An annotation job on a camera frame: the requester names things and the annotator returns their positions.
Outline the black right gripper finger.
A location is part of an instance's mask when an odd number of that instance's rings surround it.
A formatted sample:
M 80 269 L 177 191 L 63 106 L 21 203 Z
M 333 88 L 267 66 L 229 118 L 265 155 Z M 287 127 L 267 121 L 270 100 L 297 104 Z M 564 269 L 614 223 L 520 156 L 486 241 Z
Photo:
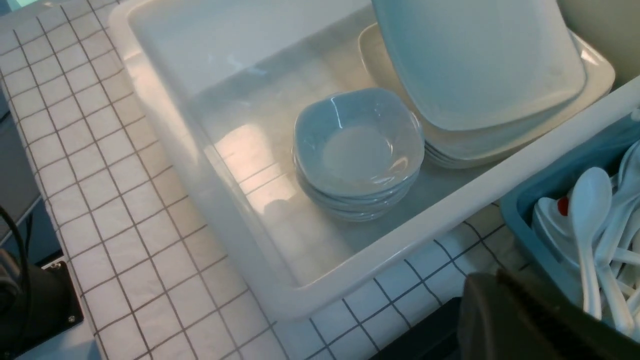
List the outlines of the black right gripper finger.
M 473 272 L 457 326 L 462 360 L 637 360 L 638 342 L 552 285 L 504 269 Z

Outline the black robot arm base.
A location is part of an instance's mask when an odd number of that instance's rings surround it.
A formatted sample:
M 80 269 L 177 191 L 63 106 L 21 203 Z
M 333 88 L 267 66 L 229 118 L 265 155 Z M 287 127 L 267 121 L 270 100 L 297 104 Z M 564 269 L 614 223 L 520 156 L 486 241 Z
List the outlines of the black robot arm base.
M 15 360 L 84 320 L 70 269 L 64 260 L 42 268 L 28 260 L 18 225 L 2 208 L 1 218 L 17 244 L 18 255 L 0 255 L 0 353 Z

